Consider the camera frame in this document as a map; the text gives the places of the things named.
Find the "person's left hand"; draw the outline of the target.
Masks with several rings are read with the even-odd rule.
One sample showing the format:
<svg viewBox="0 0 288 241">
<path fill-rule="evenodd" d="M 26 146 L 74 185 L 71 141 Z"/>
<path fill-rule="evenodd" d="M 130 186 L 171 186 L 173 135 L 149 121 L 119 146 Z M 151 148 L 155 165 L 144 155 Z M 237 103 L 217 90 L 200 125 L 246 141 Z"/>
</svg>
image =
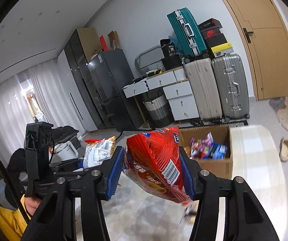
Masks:
<svg viewBox="0 0 288 241">
<path fill-rule="evenodd" d="M 38 197 L 25 197 L 24 198 L 24 205 L 26 208 L 27 213 L 30 216 L 33 216 L 33 214 L 36 212 L 37 208 L 41 204 L 42 200 Z"/>
</svg>

